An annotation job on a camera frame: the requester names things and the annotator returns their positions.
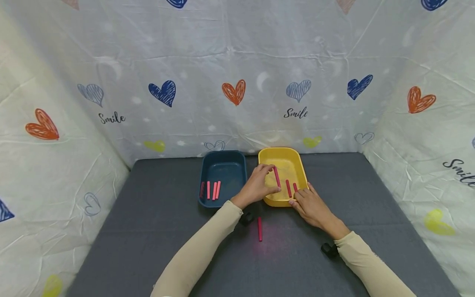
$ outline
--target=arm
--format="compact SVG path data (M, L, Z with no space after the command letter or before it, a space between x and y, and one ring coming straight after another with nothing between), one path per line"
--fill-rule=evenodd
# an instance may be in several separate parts
M224 203L171 259L157 280L151 297L187 297L190 294L220 243L234 230L242 210L264 196L280 191L280 188L264 185L266 174L272 168L274 165L260 164L254 169L239 194Z
M188 296L241 215L242 210L227 201L171 259L157 280L151 297Z
M371 297L412 297L414 293L378 257L359 235L335 217L313 186L301 189L289 203L310 225L327 232L346 265L363 282Z
M355 232L335 240L338 252L371 297L416 296Z

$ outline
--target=gray table surface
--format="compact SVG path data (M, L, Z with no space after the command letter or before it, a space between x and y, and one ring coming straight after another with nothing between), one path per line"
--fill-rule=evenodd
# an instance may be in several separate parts
M419 297L459 296L371 165L359 153L302 155L308 180L330 209L360 234ZM202 159L135 163L67 296L147 297L180 247L213 215L198 204ZM257 165L247 157L247 171ZM255 203L257 223L235 231L190 296L368 296L331 242L292 208Z

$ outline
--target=beige sleeve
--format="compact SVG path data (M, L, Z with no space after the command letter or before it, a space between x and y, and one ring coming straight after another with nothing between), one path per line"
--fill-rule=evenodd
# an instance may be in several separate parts
M335 244L343 261L361 279L371 297L416 296L355 232L335 240Z
M208 267L219 244L234 230L241 215L239 207L226 201L171 259L157 280L151 297L187 297Z

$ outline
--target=left hand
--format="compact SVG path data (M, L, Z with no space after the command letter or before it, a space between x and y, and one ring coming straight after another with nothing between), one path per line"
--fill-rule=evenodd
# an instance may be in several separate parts
M266 187L264 179L266 175L273 170L275 165L259 164L251 174L251 177L247 180L247 183L241 189L241 191L231 198L231 202L244 209L253 202L262 200L264 196L269 194L280 192L279 187Z

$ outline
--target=right hand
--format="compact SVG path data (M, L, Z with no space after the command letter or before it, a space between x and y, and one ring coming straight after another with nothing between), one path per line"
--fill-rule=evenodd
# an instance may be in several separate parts
M289 201L290 205L307 223L327 232L335 240L349 234L350 230L330 211L314 187L310 183L308 187L295 192L294 200Z

